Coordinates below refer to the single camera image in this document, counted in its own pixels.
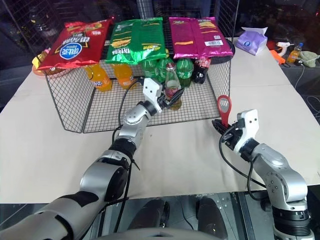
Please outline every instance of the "small bottle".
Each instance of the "small bottle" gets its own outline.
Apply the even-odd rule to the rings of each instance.
[[[299,53],[302,51],[302,47],[303,47],[303,43],[300,42],[298,46],[294,47],[294,50],[290,53],[290,55],[287,58],[287,63],[289,64],[293,64],[295,62],[295,60],[298,59],[299,57]]]
[[[141,68],[144,72],[145,78],[158,80],[159,70],[157,67],[157,60],[146,60],[141,63]]]
[[[194,70],[191,75],[191,80],[195,83],[203,84],[207,77],[207,72],[210,67],[211,58],[201,57],[194,62]]]
[[[87,65],[83,68],[86,71],[90,81],[100,92],[105,92],[112,89],[112,81],[99,63]]]
[[[167,74],[167,64],[168,63],[173,63],[174,61],[172,61],[172,59],[169,57],[169,51],[168,49],[165,49],[166,54],[166,58],[162,58],[159,60],[158,64],[157,64],[157,68],[159,71],[159,75],[158,75],[158,81],[159,83],[164,83],[166,81],[166,74]]]
[[[132,70],[128,64],[111,64],[114,70],[114,75],[118,80],[118,83],[123,89],[127,89],[132,82],[134,77],[132,75]]]
[[[194,64],[189,58],[181,58],[176,63],[176,73],[178,75],[182,88],[190,86],[191,75],[193,70],[194,70]]]
[[[166,65],[165,75],[165,96],[170,100],[176,92],[181,89],[181,85],[176,73],[176,65],[169,62]],[[181,97],[170,107],[170,110],[176,111],[181,108]]]

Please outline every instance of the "tissue box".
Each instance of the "tissue box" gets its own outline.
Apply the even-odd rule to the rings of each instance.
[[[235,46],[252,55],[257,55],[267,44],[268,38],[265,33],[268,28],[242,27],[242,29],[245,32],[237,39]]]

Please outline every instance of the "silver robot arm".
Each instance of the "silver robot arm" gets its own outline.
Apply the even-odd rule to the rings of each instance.
[[[123,126],[114,143],[86,170],[79,191],[59,197],[1,231],[1,240],[78,240],[86,234],[106,204],[122,196],[129,162],[141,143],[145,128],[152,115],[167,106],[162,86],[151,78],[144,80],[143,94],[146,101],[124,115]]]
[[[307,184],[282,154],[254,139],[259,129],[258,111],[238,113],[237,122],[229,128],[220,120],[212,123],[231,150],[248,162],[254,161],[253,169],[264,181],[272,205],[274,239],[314,240],[309,227]]]

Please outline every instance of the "wire basket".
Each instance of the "wire basket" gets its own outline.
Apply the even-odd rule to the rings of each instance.
[[[239,0],[2,1],[35,55],[52,45],[65,22],[95,22],[109,18],[120,22],[136,18],[163,17],[164,40],[170,54],[173,54],[170,16],[193,18],[215,16],[221,32],[232,41],[239,5]],[[35,8],[40,9],[40,13],[34,14]],[[42,28],[28,22],[28,18],[34,17],[42,18],[40,21]],[[44,26],[47,26],[45,33],[39,31]],[[112,79],[111,91],[96,90],[82,68],[67,69],[56,75],[45,76],[58,116],[63,128],[67,131],[93,133],[111,131],[118,126],[118,111],[125,90],[118,84],[112,67],[104,62],[111,32],[112,30],[109,29],[100,61],[101,67]],[[179,110],[165,109],[152,118],[149,126],[219,117],[217,98],[220,95],[230,95],[232,57],[226,58],[224,63],[210,66],[204,84],[192,83],[184,91],[181,98],[182,107]],[[143,76],[139,65],[130,67],[135,77]],[[136,84],[136,87],[126,96],[121,117],[128,109],[143,100],[142,86]]]

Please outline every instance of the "barcode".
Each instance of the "barcode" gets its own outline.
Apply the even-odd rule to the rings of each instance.
[[[213,40],[213,41],[205,41],[204,44],[206,46],[219,46],[219,45],[223,45],[221,40]]]

